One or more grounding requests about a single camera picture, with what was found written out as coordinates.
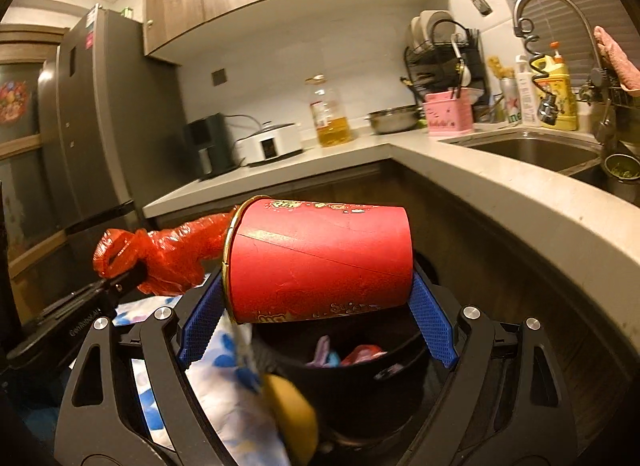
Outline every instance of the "gray refrigerator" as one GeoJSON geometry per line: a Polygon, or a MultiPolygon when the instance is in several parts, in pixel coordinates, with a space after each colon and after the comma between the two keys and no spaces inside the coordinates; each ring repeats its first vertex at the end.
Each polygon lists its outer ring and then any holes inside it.
{"type": "Polygon", "coordinates": [[[196,178],[175,65],[143,54],[142,25],[96,7],[38,82],[50,190],[78,272],[108,227],[149,227],[142,208],[196,178]]]}

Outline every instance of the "wall outlet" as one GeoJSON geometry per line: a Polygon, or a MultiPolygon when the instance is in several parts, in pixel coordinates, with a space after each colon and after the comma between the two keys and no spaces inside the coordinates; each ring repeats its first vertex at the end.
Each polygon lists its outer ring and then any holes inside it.
{"type": "Polygon", "coordinates": [[[219,86],[220,84],[226,83],[226,70],[224,68],[220,68],[220,70],[212,72],[211,79],[213,80],[213,86],[219,86]]]}

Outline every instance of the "faucet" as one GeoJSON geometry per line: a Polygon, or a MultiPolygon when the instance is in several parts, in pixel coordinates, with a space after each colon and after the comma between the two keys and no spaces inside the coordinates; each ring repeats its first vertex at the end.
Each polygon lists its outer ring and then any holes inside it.
{"type": "MultiPolygon", "coordinates": [[[[534,25],[533,22],[529,18],[523,18],[522,13],[527,3],[531,0],[518,0],[513,9],[513,33],[518,38],[524,39],[525,49],[529,54],[532,54],[534,57],[531,59],[530,64],[531,68],[537,72],[537,75],[533,76],[532,80],[535,86],[537,86],[540,90],[545,93],[545,97],[542,102],[540,102],[540,107],[538,112],[540,113],[540,117],[544,123],[554,125],[556,123],[556,118],[558,117],[558,107],[556,106],[556,96],[540,86],[538,84],[538,80],[548,77],[548,72],[545,72],[543,69],[536,68],[532,65],[533,62],[542,59],[544,54],[541,52],[535,52],[530,50],[529,44],[534,43],[540,39],[539,36],[533,33],[534,25]]],[[[616,134],[616,119],[615,115],[612,117],[609,116],[609,110],[611,107],[611,99],[609,96],[609,80],[607,79],[607,74],[604,70],[604,63],[600,56],[600,51],[598,51],[598,45],[596,43],[595,38],[593,37],[593,28],[589,24],[587,17],[580,10],[580,8],[571,0],[560,0],[567,4],[574,12],[578,15],[584,28],[589,35],[589,39],[591,41],[591,48],[593,49],[593,58],[595,60],[596,66],[591,69],[591,83],[597,89],[600,90],[602,97],[605,102],[605,110],[604,116],[598,126],[596,127],[596,131],[594,133],[594,137],[596,140],[602,145],[602,157],[603,160],[607,155],[616,151],[616,146],[618,145],[618,139],[616,134]]]]}

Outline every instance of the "blue textured pad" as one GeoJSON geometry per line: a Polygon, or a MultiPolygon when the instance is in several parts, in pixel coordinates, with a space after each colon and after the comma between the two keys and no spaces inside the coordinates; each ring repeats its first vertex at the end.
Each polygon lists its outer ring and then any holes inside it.
{"type": "Polygon", "coordinates": [[[185,369],[204,356],[213,331],[225,311],[222,274],[219,274],[193,310],[182,332],[182,344],[178,360],[185,369]]]}
{"type": "Polygon", "coordinates": [[[409,309],[414,315],[431,356],[449,369],[458,360],[458,354],[453,347],[453,331],[438,302],[417,272],[414,272],[409,309]]]}

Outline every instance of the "pink basket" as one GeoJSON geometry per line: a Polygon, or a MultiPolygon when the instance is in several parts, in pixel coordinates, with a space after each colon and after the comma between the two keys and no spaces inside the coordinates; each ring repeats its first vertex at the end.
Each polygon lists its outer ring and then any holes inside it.
{"type": "Polygon", "coordinates": [[[440,135],[462,135],[474,131],[474,116],[466,88],[459,99],[450,99],[451,91],[427,94],[424,113],[429,132],[440,135]]]}

